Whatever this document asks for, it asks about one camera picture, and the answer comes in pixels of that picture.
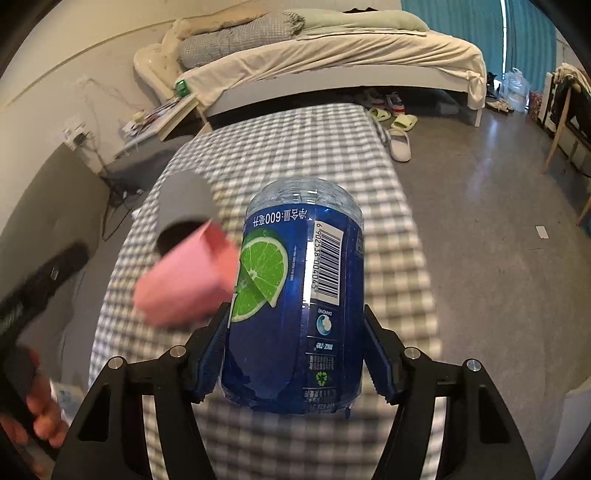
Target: white wall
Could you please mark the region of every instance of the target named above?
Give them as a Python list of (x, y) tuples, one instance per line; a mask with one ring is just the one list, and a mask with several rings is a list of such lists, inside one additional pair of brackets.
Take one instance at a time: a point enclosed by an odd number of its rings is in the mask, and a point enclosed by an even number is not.
[(580, 60), (574, 54), (573, 49), (570, 48), (569, 43), (564, 39), (560, 32), (556, 31), (556, 66), (562, 63), (570, 63), (575, 67), (584, 70)]
[[(262, 0), (269, 9), (400, 9), (400, 0)], [(81, 51), (139, 28), (216, 12), (239, 0), (62, 0), (39, 22), (0, 78), (0, 105)]]
[[(113, 153), (123, 145), (120, 123), (129, 121), (136, 110), (93, 83), (84, 89), (75, 87), (81, 75), (116, 87), (127, 102), (138, 107), (151, 109), (159, 104), (147, 87), (140, 86), (141, 80), (136, 81), (132, 59), (139, 48), (160, 40), (167, 28), (137, 31), (77, 56), (0, 113), (0, 232), (29, 182), (61, 142), (69, 119), (80, 118), (100, 137), (99, 152), (106, 161), (112, 161)], [(94, 171), (100, 169), (94, 153), (81, 152), (80, 156)]]

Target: pink sponge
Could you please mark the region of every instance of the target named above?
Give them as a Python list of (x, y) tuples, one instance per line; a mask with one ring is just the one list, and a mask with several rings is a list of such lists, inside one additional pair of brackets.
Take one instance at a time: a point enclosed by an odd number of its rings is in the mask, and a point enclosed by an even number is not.
[(138, 280), (135, 307), (153, 326), (202, 319), (231, 301), (238, 263), (238, 249), (210, 220)]

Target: blue bottle label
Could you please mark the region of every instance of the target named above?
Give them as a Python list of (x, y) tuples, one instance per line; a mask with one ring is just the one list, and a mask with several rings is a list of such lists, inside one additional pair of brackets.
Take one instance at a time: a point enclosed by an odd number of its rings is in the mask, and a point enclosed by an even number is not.
[(363, 235), (320, 205), (269, 207), (245, 222), (222, 387), (275, 413), (333, 412), (361, 387)]

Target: bed frame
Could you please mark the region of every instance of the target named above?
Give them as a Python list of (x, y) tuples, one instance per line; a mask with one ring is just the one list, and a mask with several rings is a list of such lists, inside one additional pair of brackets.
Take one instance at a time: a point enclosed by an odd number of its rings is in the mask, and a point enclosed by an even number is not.
[[(175, 55), (164, 54), (159, 44), (138, 50), (134, 55), (134, 67), (162, 103), (175, 95), (167, 84), (172, 85), (182, 70)], [(467, 93), (469, 82), (431, 67), (383, 64), (327, 67), (244, 83), (224, 92), (205, 114), (217, 115), (296, 93), (359, 86), (426, 87)], [(482, 108), (474, 112), (472, 122), (478, 127)]]
[[(403, 86), (467, 92), (467, 80), (441, 70), (410, 65), (360, 65), (327, 67), (257, 80), (227, 90), (206, 112), (217, 115), (235, 108), (296, 93), (344, 87)], [(474, 126), (480, 126), (482, 109), (474, 111)]]

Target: barcode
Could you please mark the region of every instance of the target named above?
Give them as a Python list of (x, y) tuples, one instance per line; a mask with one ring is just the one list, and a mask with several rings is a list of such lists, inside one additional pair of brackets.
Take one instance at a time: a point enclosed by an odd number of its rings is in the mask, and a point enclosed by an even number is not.
[(314, 268), (311, 298), (339, 304), (340, 250), (343, 231), (324, 222), (314, 223)]

